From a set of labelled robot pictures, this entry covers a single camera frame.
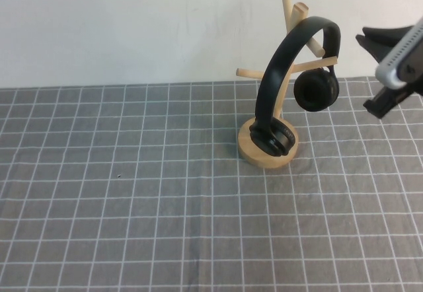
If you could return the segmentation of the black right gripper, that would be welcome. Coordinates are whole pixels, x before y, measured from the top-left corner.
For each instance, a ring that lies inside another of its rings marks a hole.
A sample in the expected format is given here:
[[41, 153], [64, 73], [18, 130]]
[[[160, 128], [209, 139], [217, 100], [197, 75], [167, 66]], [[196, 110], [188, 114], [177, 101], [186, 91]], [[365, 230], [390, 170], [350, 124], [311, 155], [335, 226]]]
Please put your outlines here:
[[[381, 63], [412, 27], [363, 27], [363, 34], [358, 34], [356, 40], [378, 63]], [[372, 99], [364, 102], [364, 108], [376, 118], [386, 116], [412, 93], [422, 94], [422, 61], [400, 63], [397, 67], [397, 77], [404, 83], [403, 87], [397, 90], [383, 87]]]

